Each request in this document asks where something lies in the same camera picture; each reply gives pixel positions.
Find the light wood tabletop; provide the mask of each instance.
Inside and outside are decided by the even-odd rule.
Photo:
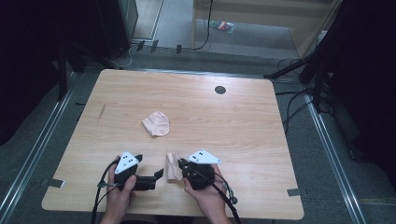
[[[216,93],[217,86],[226,92]],[[151,137],[142,125],[155,111],[170,120],[164,137]],[[219,168],[241,218],[304,216],[300,196],[287,192],[298,187],[269,80],[121,70],[100,74],[54,175],[64,186],[49,187],[42,206],[91,211],[96,185],[123,151],[143,154],[137,173],[153,175],[165,168],[167,153],[187,159],[201,148],[222,160]],[[202,216],[184,184],[165,175],[155,190],[136,194],[128,213]],[[103,200],[98,211],[105,208]]]

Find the hand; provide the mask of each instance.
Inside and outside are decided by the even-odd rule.
[[[114,164],[108,170],[108,181],[107,183],[114,183],[114,175],[117,164]],[[122,218],[125,216],[126,211],[131,203],[136,197],[134,191],[134,185],[136,183],[136,176],[131,175],[128,180],[125,182],[124,188],[120,191],[117,187],[107,187],[107,192],[109,192],[106,196],[107,204],[105,215],[102,218],[101,224],[119,224],[122,221]]]
[[[216,174],[221,175],[219,167],[216,164],[212,165],[212,167]],[[209,219],[210,223],[231,223],[225,214],[225,202],[215,188],[209,186],[206,189],[194,190],[187,178],[183,178],[183,181],[185,185],[184,190],[197,201],[199,208]],[[224,193],[227,192],[222,185],[222,179],[217,175],[215,175],[215,185]]]

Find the black equipment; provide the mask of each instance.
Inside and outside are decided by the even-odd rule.
[[[182,170],[183,177],[186,177],[190,181],[193,189],[205,189],[210,183],[215,181],[215,172],[210,164],[196,164],[180,159],[178,166]]]
[[[325,82],[334,93],[334,116],[356,161],[372,161],[396,188],[396,4],[384,1],[343,1],[315,51],[270,76],[280,77],[302,65],[300,82],[314,75],[313,103],[320,113]]]
[[[142,161],[143,155],[135,156],[139,161]],[[137,165],[130,167],[126,171],[116,175],[114,177],[115,184],[118,186],[119,190],[123,190],[123,186],[126,180],[131,176],[135,175],[137,170]],[[158,179],[163,177],[163,169],[157,171],[154,176],[136,176],[136,184],[134,185],[134,190],[149,190],[155,189],[155,183]]]

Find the black cable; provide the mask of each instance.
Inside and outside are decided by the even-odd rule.
[[[210,18],[212,16],[212,6],[213,6],[213,0],[210,0],[210,8],[209,8],[209,16],[208,16],[208,19],[207,19],[207,33],[206,33],[206,41],[205,41],[205,43],[201,47],[196,48],[196,49],[182,49],[182,50],[198,50],[198,49],[203,48],[206,45],[207,41],[209,40],[209,36],[210,36],[210,32],[209,32],[210,28],[209,28],[209,26],[210,26]]]
[[[98,202],[98,205],[99,205],[99,203],[107,196],[107,194],[109,194],[111,191],[113,191],[113,190],[116,189],[116,188],[117,188],[117,186],[113,187],[111,190],[109,190],[108,192],[106,192],[106,194],[104,194],[104,195],[102,196],[102,198],[100,198],[100,200],[99,200],[99,202]]]
[[[303,91],[298,91],[293,97],[291,97],[291,99],[289,100],[288,103],[288,108],[286,110],[286,127],[285,127],[285,135],[288,135],[288,131],[289,131],[289,112],[290,112],[290,106],[291,106],[291,102],[300,94],[304,93],[304,94],[313,94],[312,92],[313,89],[305,89]]]
[[[107,166],[107,168],[105,169],[105,171],[103,172],[102,178],[101,178],[101,180],[100,180],[100,182],[99,182],[99,184],[98,184],[98,190],[96,191],[95,204],[94,204],[93,209],[92,209],[91,224],[95,224],[95,221],[96,221],[96,212],[97,212],[97,210],[98,210],[98,205],[99,205],[98,200],[99,200],[100,190],[102,189],[102,185],[105,183],[106,174],[107,174],[108,170],[110,169],[110,167],[111,167],[112,165],[114,165],[114,164],[119,163],[119,161],[120,161],[120,158],[118,158],[117,160],[111,162],[111,163]]]
[[[203,178],[207,183],[209,183],[215,190],[218,191],[219,195],[221,196],[221,198],[224,200],[224,202],[227,203],[228,207],[230,208],[230,210],[233,212],[233,217],[235,218],[235,221],[237,224],[241,224],[241,219],[238,216],[238,213],[236,211],[236,208],[233,206],[233,204],[231,203],[231,200],[229,198],[227,198],[227,196],[224,194],[224,192],[218,188],[218,186],[216,186],[212,181],[208,180],[203,174],[201,174],[200,172],[196,171],[196,170],[192,170],[191,168],[187,168],[189,170],[191,170],[191,172],[194,172],[198,175],[201,176],[201,178]]]

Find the wire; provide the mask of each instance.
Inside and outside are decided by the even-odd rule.
[[[187,168],[187,169],[191,170],[191,172],[194,172],[194,173],[200,175],[201,178],[203,178],[203,179],[204,179],[207,183],[209,183],[215,190],[218,191],[218,193],[219,193],[219,195],[221,196],[221,198],[224,200],[224,202],[227,203],[228,207],[229,207],[229,208],[231,209],[231,211],[233,212],[233,217],[235,218],[236,223],[237,223],[237,224],[241,224],[241,219],[240,219],[239,216],[238,216],[238,213],[237,213],[237,211],[236,211],[236,208],[233,206],[233,204],[231,203],[231,200],[230,200],[229,198],[227,198],[227,196],[224,194],[224,192],[223,192],[221,189],[219,189],[219,187],[216,186],[212,181],[208,180],[208,179],[207,179],[203,174],[201,174],[200,172],[198,172],[198,171],[196,171],[196,170],[193,170],[193,169],[191,169],[191,168]]]
[[[92,209],[91,224],[95,224],[95,221],[96,221],[96,212],[97,212],[98,205],[99,205],[99,202],[100,202],[100,201],[98,202],[98,200],[99,200],[100,190],[101,190],[101,188],[102,188],[102,186],[103,186],[103,183],[105,183],[105,176],[106,176],[108,170],[110,169],[110,167],[111,167],[112,165],[114,165],[114,164],[119,163],[119,161],[120,161],[120,158],[118,158],[117,160],[111,162],[111,163],[107,166],[107,168],[105,169],[105,171],[104,171],[103,174],[102,174],[102,178],[101,178],[101,180],[100,180],[100,182],[99,182],[99,184],[98,184],[98,190],[96,191],[95,204],[94,204],[93,209]]]
[[[199,50],[199,49],[201,49],[201,48],[203,48],[205,45],[206,45],[206,43],[207,43],[207,40],[209,39],[209,36],[210,36],[210,29],[209,29],[209,26],[210,26],[210,18],[211,18],[211,16],[212,16],[212,7],[213,7],[213,0],[210,0],[210,7],[209,7],[209,16],[208,16],[208,19],[207,19],[207,32],[206,32],[206,41],[205,41],[205,43],[201,46],[201,47],[199,47],[199,48],[196,48],[196,49],[182,49],[182,50]]]
[[[312,95],[312,94],[313,94],[313,90],[314,90],[314,89],[305,89],[305,90],[303,90],[303,91],[297,91],[297,92],[294,94],[294,96],[292,96],[291,99],[289,100],[288,108],[287,108],[287,110],[286,110],[286,119],[285,119],[284,121],[282,121],[283,125],[285,126],[285,135],[288,135],[288,131],[289,131],[289,121],[290,121],[290,119],[291,119],[292,117],[294,117],[297,113],[301,112],[301,111],[308,105],[308,104],[305,104],[305,105],[300,106],[300,107],[296,110],[296,112],[294,112],[291,116],[289,116],[289,113],[290,113],[290,106],[291,106],[292,101],[293,101],[297,96],[299,96],[299,95],[302,94],[302,93],[303,93],[303,94],[310,94],[310,95]]]
[[[108,192],[106,192],[106,194],[104,194],[104,195],[102,196],[102,198],[100,198],[100,200],[99,200],[99,202],[98,202],[97,205],[99,205],[99,203],[107,196],[107,194],[109,194],[111,191],[113,191],[113,190],[116,189],[116,188],[117,188],[117,186],[115,186],[114,188],[112,188],[111,190],[109,190]]]
[[[123,65],[123,64],[118,64],[118,63],[116,63],[116,62],[114,62],[113,60],[110,60],[112,63],[114,63],[116,66],[118,66],[118,67],[126,67],[126,66],[129,66],[131,63],[132,63],[132,55],[131,55],[131,49],[133,49],[134,47],[136,47],[137,46],[137,44],[135,44],[135,45],[131,45],[131,47],[128,49],[128,54],[129,54],[129,59],[130,59],[130,61],[127,63],[127,64],[125,64],[125,65]]]

